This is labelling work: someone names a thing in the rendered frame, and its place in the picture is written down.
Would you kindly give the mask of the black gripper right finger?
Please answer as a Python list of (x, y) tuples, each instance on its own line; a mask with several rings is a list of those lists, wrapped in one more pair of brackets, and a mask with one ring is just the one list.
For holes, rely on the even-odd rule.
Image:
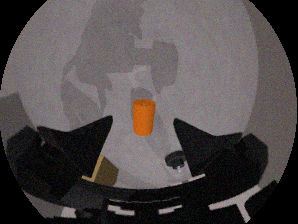
[(192, 124), (186, 124), (178, 117), (174, 117), (173, 127), (177, 133), (177, 139), (180, 140), (189, 171), (192, 172), (190, 173), (192, 179), (198, 175), (204, 175), (204, 169), (222, 153), (222, 149), (226, 145), (233, 144), (234, 141), (237, 143), (243, 135), (242, 132), (234, 132), (231, 135), (213, 136), (193, 127)]

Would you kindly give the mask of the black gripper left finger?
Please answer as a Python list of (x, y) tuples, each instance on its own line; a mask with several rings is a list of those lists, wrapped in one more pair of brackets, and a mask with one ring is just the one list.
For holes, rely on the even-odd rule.
[(43, 137), (43, 141), (47, 141), (47, 144), (63, 151), (68, 160), (76, 165), (78, 171), (84, 173), (82, 176), (92, 179), (98, 156), (102, 151), (101, 148), (104, 148), (102, 145), (108, 137), (112, 124), (113, 115), (108, 115), (71, 132), (59, 132), (44, 125), (37, 127), (37, 132), (40, 132), (40, 137)]

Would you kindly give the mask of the orange knob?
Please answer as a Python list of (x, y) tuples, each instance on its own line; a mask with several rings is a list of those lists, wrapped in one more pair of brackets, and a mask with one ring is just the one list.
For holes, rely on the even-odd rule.
[(133, 101), (133, 131), (136, 135), (148, 136), (152, 133), (154, 108), (156, 108), (154, 101)]

